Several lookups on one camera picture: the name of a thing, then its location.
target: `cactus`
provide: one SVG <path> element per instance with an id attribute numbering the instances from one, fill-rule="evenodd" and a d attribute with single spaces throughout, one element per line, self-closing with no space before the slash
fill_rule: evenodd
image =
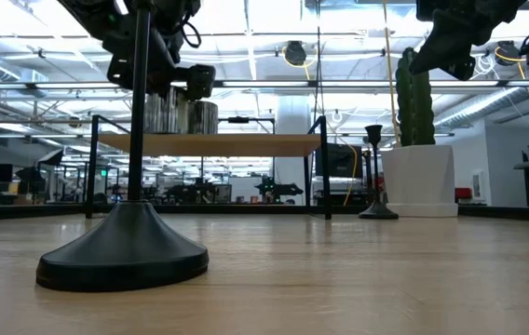
<path id="1" fill-rule="evenodd" d="M 436 143 L 430 75 L 428 72 L 412 75 L 409 70 L 416 55 L 412 48 L 405 49 L 396 72 L 402 146 Z"/>

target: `black base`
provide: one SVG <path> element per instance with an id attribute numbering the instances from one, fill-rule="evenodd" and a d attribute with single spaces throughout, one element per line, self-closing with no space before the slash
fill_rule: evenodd
<path id="1" fill-rule="evenodd" d="M 358 217 L 360 219 L 397 220 L 399 215 L 393 213 L 384 203 L 374 201 L 374 203 L 368 209 L 361 212 Z"/>
<path id="2" fill-rule="evenodd" d="M 39 261 L 36 282 L 80 292 L 178 283 L 207 271 L 209 253 L 159 218 L 147 202 L 122 202 L 103 222 Z"/>

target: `white column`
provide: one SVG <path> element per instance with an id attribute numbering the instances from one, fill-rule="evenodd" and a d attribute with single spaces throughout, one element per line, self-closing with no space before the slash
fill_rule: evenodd
<path id="1" fill-rule="evenodd" d="M 310 107 L 308 96 L 280 96 L 278 98 L 278 109 L 276 127 L 278 134 L 306 134 L 311 124 Z M 276 158 L 275 179 L 277 183 L 295 183 L 301 190 L 302 195 L 282 196 L 281 200 L 293 199 L 295 205 L 305 205 L 305 183 L 304 183 L 304 159 L 303 157 L 279 157 Z"/>

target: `ceiling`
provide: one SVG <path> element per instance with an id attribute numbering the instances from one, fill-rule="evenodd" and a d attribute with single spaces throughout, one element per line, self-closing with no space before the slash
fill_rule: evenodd
<path id="1" fill-rule="evenodd" d="M 306 80 L 315 78 L 316 63 L 309 68 L 293 68 L 278 53 L 288 41 L 301 41 L 310 59 L 317 53 L 317 26 L 321 35 L 322 80 L 379 80 L 387 81 L 387 61 L 393 69 L 400 53 L 406 47 L 418 47 L 432 28 L 431 22 L 419 22 L 415 18 L 414 0 L 389 1 L 387 26 L 390 55 L 384 57 L 387 48 L 384 35 L 385 21 L 382 1 L 367 5 L 349 5 L 348 1 L 326 1 L 320 20 L 304 6 L 304 0 L 204 0 L 198 14 L 191 19 L 202 36 L 199 49 L 183 46 L 182 66 L 196 63 L 212 64 L 218 80 Z M 474 47 L 472 55 L 478 57 L 485 50 L 494 50 L 501 40 L 512 40 L 517 47 L 529 34 L 529 6 L 520 10 L 511 24 L 498 26 L 491 40 L 481 47 Z M 48 82 L 105 81 L 105 73 L 111 55 L 101 42 L 88 33 L 55 0 L 0 0 L 0 65 L 15 72 L 28 74 L 35 70 Z M 494 56 L 483 59 L 478 65 L 474 80 L 522 79 L 516 66 L 494 65 Z M 442 71 L 432 71 L 432 80 L 453 80 Z M 433 110 L 436 115 L 474 95 L 433 94 Z M 246 115 L 275 117 L 279 90 L 216 89 L 210 101 L 218 104 L 220 117 Z M 309 95 L 314 106 L 314 92 Z M 122 89 L 50 91 L 38 99 L 17 91 L 0 90 L 0 107 L 7 106 L 7 113 L 0 117 L 33 117 L 36 101 L 37 115 L 46 119 L 72 116 L 89 119 L 92 114 L 102 114 L 110 119 L 122 120 L 130 116 L 131 93 Z M 335 90 L 323 97 L 326 113 L 334 118 L 332 125 L 341 125 L 342 133 L 361 133 L 370 124 L 391 127 L 391 98 L 388 92 L 361 93 L 356 89 Z M 67 125 L 48 125 L 41 129 L 56 133 L 89 133 L 88 125 L 72 128 Z M 9 129 L 0 128 L 0 132 Z M 222 124 L 222 132 L 263 131 L 256 124 Z M 359 138 L 345 138 L 359 144 Z M 64 144 L 85 145 L 78 141 L 59 141 Z"/>

